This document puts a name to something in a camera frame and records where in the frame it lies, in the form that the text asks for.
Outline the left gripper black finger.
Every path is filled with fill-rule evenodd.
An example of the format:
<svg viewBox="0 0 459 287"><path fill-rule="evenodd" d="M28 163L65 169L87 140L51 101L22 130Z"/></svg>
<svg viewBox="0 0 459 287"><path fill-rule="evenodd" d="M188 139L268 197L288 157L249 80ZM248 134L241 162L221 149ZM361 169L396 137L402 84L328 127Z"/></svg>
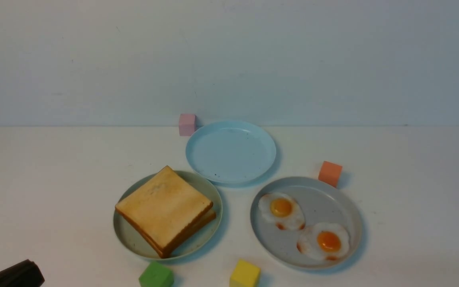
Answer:
<svg viewBox="0 0 459 287"><path fill-rule="evenodd" d="M44 282L40 268L29 259L0 271L0 287L40 287Z"/></svg>

